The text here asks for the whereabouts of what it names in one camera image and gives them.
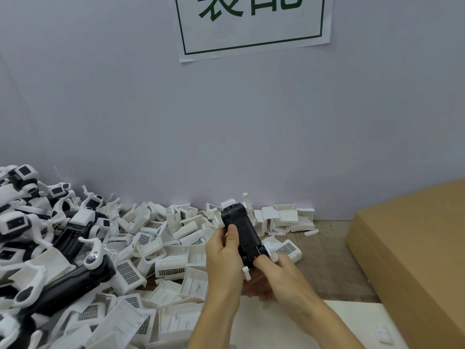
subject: green border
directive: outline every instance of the green border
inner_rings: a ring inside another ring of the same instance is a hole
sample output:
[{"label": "green border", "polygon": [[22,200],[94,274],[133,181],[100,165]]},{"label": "green border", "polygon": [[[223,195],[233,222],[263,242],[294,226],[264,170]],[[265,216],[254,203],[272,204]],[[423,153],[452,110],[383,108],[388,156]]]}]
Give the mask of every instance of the green border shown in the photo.
[{"label": "green border", "polygon": [[269,45],[269,44],[276,44],[276,43],[285,43],[285,42],[288,42],[288,41],[320,38],[323,35],[323,13],[325,12],[325,0],[323,0],[323,3],[321,5],[321,23],[320,23],[321,26],[320,26],[320,34],[319,35],[313,35],[311,37],[303,37],[303,38],[268,41],[266,43],[257,43],[257,44],[250,44],[250,45],[241,45],[241,46],[231,46],[229,48],[212,49],[212,50],[204,50],[204,51],[196,51],[196,52],[186,52],[186,44],[184,43],[184,34],[182,32],[181,16],[179,14],[178,0],[175,0],[175,1],[176,1],[176,10],[178,11],[179,29],[181,30],[181,38],[182,38],[182,46],[184,48],[184,55],[203,54],[203,53],[206,53],[206,52],[215,52],[215,51],[231,50],[231,49],[241,49],[241,48],[249,48],[249,47],[252,47],[252,46],[259,46],[259,45]]}]

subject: gray wall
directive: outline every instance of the gray wall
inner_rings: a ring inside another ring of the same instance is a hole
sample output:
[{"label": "gray wall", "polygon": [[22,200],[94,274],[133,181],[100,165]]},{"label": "gray wall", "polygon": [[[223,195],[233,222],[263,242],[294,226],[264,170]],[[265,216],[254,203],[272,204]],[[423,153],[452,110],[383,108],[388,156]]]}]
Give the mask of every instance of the gray wall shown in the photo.
[{"label": "gray wall", "polygon": [[2,118],[22,97],[43,138],[2,124],[0,161],[45,155],[61,178],[126,201],[247,191],[350,219],[464,176],[464,9],[335,0],[327,46],[179,64],[168,0],[0,0],[19,88]]}]

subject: cardboard box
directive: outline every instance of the cardboard box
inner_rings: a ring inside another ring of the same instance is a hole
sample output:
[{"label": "cardboard box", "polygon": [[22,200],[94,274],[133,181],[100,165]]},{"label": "cardboard box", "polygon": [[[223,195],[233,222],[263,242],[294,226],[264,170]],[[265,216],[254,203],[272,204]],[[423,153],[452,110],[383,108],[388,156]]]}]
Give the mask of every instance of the cardboard box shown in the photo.
[{"label": "cardboard box", "polygon": [[357,212],[346,243],[410,349],[465,348],[465,179]]}]

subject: pile of plastic parts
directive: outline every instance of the pile of plastic parts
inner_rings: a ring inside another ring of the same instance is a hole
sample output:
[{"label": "pile of plastic parts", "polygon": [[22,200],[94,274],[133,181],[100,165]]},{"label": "pile of plastic parts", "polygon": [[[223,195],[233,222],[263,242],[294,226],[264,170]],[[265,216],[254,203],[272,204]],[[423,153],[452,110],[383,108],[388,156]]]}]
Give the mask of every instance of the pile of plastic parts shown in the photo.
[{"label": "pile of plastic parts", "polygon": [[[205,244],[228,225],[225,208],[243,213],[241,230],[251,226],[274,261],[302,257],[275,235],[315,229],[313,209],[254,210],[247,193],[205,210],[125,205],[38,178],[27,164],[0,167],[0,349],[185,348],[208,292]],[[244,264],[253,256],[240,252]]]}]

